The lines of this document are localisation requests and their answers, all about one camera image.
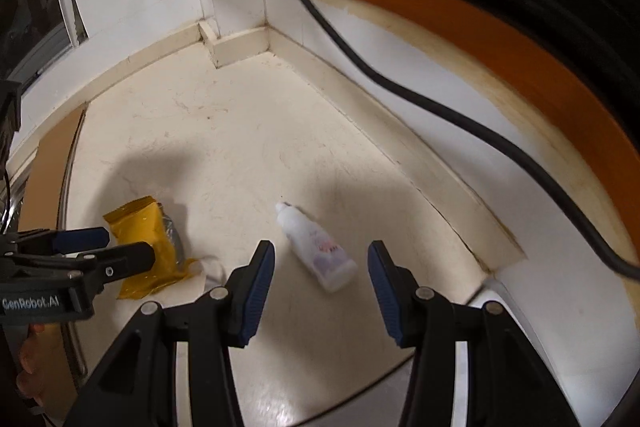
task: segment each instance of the yellow snack bag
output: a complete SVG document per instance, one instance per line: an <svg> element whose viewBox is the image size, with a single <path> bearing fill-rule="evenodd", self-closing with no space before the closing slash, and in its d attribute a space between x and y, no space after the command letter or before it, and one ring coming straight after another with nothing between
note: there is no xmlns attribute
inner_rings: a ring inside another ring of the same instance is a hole
<svg viewBox="0 0 640 427"><path fill-rule="evenodd" d="M142 299L191 276L189 265L195 259L184 259L173 223L162 213L162 205L153 197L129 201L103 217L119 245L145 241L156 253L156 262L151 270L123 281L118 299Z"/></svg>

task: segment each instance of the baseboard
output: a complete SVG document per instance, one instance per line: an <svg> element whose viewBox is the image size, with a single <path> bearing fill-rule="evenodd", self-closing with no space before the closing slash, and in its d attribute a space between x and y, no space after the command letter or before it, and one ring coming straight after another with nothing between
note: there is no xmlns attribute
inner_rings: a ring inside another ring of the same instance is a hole
<svg viewBox="0 0 640 427"><path fill-rule="evenodd" d="M176 51L181 50L198 42L202 36L200 35L200 27L197 23L182 28L166 37L154 42L150 46L129 55L129 57L121 60L113 68L96 76L78 91L73 93L65 102L50 113L50 115L37 126L34 131L25 139L15 150L7 162L7 170L13 177L22 170L28 160L33 156L38 148L38 143L53 127L70 114L76 107L84 102L91 102L100 93L105 92L119 81L127 78L129 75L148 66L149 64L166 57Z"/></svg>
<svg viewBox="0 0 640 427"><path fill-rule="evenodd" d="M402 121L334 67L277 30L270 50L286 60L401 169L488 272L525 258L484 201Z"/></svg>
<svg viewBox="0 0 640 427"><path fill-rule="evenodd" d="M267 28L252 28L219 39L207 21L200 22L200 33L215 67L254 57L269 48Z"/></svg>

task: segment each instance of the brown cardboard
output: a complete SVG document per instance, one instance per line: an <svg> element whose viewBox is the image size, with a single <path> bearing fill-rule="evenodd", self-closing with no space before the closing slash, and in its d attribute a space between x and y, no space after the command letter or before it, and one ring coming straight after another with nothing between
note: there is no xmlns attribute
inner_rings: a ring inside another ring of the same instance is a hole
<svg viewBox="0 0 640 427"><path fill-rule="evenodd" d="M84 116L86 104L72 111L40 140L24 192L18 230L56 229L63 200L65 176ZM46 412L64 419L76 399L60 325L47 325L38 333L38 371L45 378L42 399Z"/></svg>
<svg viewBox="0 0 640 427"><path fill-rule="evenodd" d="M56 229L69 153L86 104L73 110L40 140L24 191L18 230Z"/></svg>

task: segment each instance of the white plastic bottle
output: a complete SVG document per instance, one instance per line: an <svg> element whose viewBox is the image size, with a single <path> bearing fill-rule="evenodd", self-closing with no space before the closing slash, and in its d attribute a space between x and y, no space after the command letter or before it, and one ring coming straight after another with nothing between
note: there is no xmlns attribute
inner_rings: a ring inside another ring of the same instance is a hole
<svg viewBox="0 0 640 427"><path fill-rule="evenodd" d="M338 291L353 279L358 265L318 223L289 203L277 203L276 212L293 250L325 290Z"/></svg>

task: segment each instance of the screw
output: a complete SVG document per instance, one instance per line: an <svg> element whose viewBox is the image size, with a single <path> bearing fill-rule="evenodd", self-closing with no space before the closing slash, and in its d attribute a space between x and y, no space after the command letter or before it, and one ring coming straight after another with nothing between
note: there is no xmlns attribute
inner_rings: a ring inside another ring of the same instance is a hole
<svg viewBox="0 0 640 427"><path fill-rule="evenodd" d="M153 301L145 302L144 304L142 304L142 306L140 306L140 311L144 315L153 315L154 313L156 313L156 311L158 311L158 303Z"/></svg>
<svg viewBox="0 0 640 427"><path fill-rule="evenodd" d="M227 290L224 286L216 286L209 292L209 297L215 299L216 301L222 301L227 295L229 295L229 290Z"/></svg>
<svg viewBox="0 0 640 427"><path fill-rule="evenodd" d="M428 301L430 299L433 299L436 296L436 293L431 288L429 288L427 286L420 286L415 291L415 296L418 299L421 299L423 301Z"/></svg>
<svg viewBox="0 0 640 427"><path fill-rule="evenodd" d="M484 309L486 309L492 315L500 315L504 311L502 304L497 301L487 302L487 304L484 305Z"/></svg>

